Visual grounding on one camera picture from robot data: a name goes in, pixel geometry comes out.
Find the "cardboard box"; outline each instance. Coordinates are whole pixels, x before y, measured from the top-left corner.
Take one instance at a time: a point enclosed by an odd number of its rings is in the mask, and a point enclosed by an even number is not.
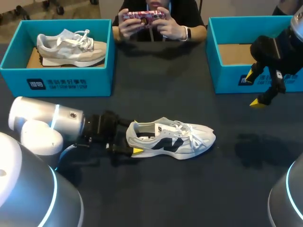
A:
[[[104,64],[97,67],[43,67],[35,51],[38,34],[89,29],[89,37],[107,43]],[[0,72],[13,96],[110,96],[115,61],[111,20],[21,21],[3,57]]]
[[[258,36],[276,37],[290,25],[292,16],[211,17],[206,40],[206,54],[214,89],[222,93],[265,92],[271,84],[268,68],[254,84],[245,78],[255,62],[250,44]],[[303,70],[284,78],[288,92],[303,91]]]

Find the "pink phone case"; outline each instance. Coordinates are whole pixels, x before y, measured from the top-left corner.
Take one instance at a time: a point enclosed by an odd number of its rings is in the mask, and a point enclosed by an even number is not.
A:
[[[165,14],[160,11],[141,11],[141,12],[128,12],[123,15],[123,21],[128,19],[137,18],[140,19],[145,27],[150,27],[152,22],[158,19],[165,19]]]

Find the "teal box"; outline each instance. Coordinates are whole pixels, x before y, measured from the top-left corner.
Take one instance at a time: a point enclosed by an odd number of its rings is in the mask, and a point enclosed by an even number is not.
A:
[[[21,21],[0,65],[13,96],[83,97],[110,96],[115,66],[115,41],[111,20]],[[104,67],[27,69],[39,34],[55,36],[64,29],[90,30],[89,37],[106,42]]]
[[[268,68],[254,84],[245,78],[251,65],[223,65],[219,44],[251,44],[258,36],[276,37],[290,25],[292,16],[211,17],[208,22],[206,54],[217,94],[265,92],[271,84]],[[303,91],[303,70],[286,75],[288,92]]]

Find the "gray sneaker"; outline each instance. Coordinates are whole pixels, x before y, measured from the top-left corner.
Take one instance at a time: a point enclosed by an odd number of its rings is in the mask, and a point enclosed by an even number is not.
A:
[[[134,148],[132,157],[170,155],[188,159],[207,151],[215,139],[213,130],[206,126],[165,117],[150,123],[132,122],[126,132],[128,145]]]
[[[37,49],[43,58],[42,65],[87,67],[104,60],[107,44],[94,41],[88,34],[89,30],[73,33],[66,29],[57,36],[39,34]]]

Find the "shoelace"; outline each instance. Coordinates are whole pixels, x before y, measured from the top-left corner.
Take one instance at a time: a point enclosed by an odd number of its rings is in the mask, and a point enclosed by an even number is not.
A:
[[[73,47],[78,46],[86,51],[93,50],[94,40],[87,36],[89,34],[89,30],[86,29],[85,31],[75,32],[75,34],[82,34],[82,33],[84,33],[84,35],[82,37],[79,37],[77,40],[72,40],[72,39],[62,39],[62,40],[73,44],[72,45]]]
[[[182,136],[177,136],[176,137],[189,137],[189,140],[192,144],[192,146],[195,149],[198,149],[202,144],[206,146],[205,142],[203,139],[201,139],[199,136],[197,136],[194,132],[193,126],[190,124],[185,124],[183,122],[175,121],[177,124],[174,124],[173,126],[176,127],[177,131],[182,134]],[[188,129],[186,132],[182,131],[181,128],[186,128]]]

